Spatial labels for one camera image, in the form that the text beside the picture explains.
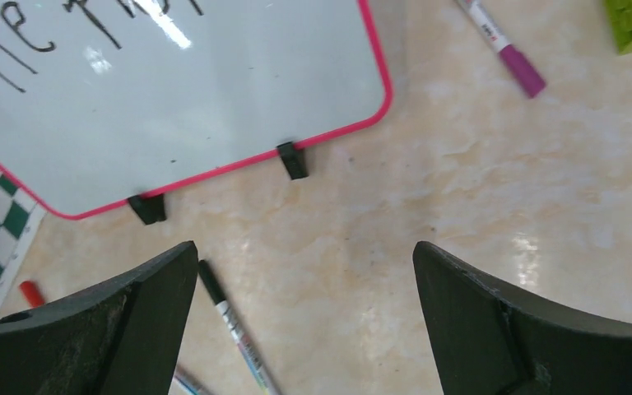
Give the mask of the right black whiteboard foot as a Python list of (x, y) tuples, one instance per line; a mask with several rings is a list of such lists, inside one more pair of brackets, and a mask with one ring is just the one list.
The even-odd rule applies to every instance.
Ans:
[(291, 180), (309, 176), (305, 149), (297, 147), (293, 142), (285, 142), (277, 146), (276, 151)]

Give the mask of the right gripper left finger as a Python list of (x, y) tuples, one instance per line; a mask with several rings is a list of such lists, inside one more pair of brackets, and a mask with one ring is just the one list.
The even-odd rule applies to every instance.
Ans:
[(191, 241), (0, 319), (0, 394), (166, 394), (198, 279)]

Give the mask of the black whiteboard foot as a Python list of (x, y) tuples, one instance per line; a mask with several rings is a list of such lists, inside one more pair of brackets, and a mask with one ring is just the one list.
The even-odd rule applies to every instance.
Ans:
[(163, 193), (152, 197), (135, 195), (127, 199), (127, 204), (144, 225), (153, 225), (167, 220)]
[(305, 149), (297, 147), (293, 142), (285, 142), (277, 146), (276, 151), (291, 180), (309, 176)]

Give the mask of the left black whiteboard foot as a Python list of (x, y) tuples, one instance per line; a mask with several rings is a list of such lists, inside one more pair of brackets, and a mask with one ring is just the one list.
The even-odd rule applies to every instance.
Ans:
[(144, 225), (153, 225), (167, 220), (163, 193), (152, 197), (135, 195), (127, 199), (127, 204)]

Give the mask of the red whiteboard marker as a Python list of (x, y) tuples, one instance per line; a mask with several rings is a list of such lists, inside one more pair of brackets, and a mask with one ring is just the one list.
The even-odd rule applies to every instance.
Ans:
[(39, 287), (33, 281), (23, 281), (19, 285), (19, 290), (31, 308), (37, 308), (46, 303)]

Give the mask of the purple whiteboard marker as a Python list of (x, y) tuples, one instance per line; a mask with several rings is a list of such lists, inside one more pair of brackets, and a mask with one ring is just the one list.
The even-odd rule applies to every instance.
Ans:
[(457, 4), (466, 12), (526, 96), (534, 98), (539, 95), (546, 88), (545, 80), (529, 59), (512, 44), (481, 2), (459, 0)]

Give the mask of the pink framed whiteboard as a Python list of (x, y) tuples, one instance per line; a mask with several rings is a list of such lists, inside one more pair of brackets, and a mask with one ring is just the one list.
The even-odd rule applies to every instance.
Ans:
[(376, 124), (367, 1), (0, 1), (0, 170), (81, 219)]

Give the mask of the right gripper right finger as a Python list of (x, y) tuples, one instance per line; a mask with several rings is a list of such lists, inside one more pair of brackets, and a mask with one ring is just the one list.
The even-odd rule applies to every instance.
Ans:
[(412, 261), (446, 394), (632, 394), (632, 323), (548, 300), (421, 241)]

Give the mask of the blue whiteboard marker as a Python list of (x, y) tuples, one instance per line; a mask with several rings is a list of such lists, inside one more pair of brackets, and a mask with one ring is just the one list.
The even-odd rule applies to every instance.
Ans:
[(189, 372), (180, 365), (174, 369), (174, 382), (187, 394), (192, 395), (212, 395), (212, 392), (203, 384), (197, 381)]

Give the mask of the black whiteboard marker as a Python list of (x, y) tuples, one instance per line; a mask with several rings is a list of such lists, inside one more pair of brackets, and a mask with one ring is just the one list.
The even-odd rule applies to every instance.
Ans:
[(198, 275), (259, 388), (264, 394), (281, 394), (281, 390), (273, 382), (267, 366), (255, 349), (250, 335), (245, 331), (208, 261), (198, 262)]

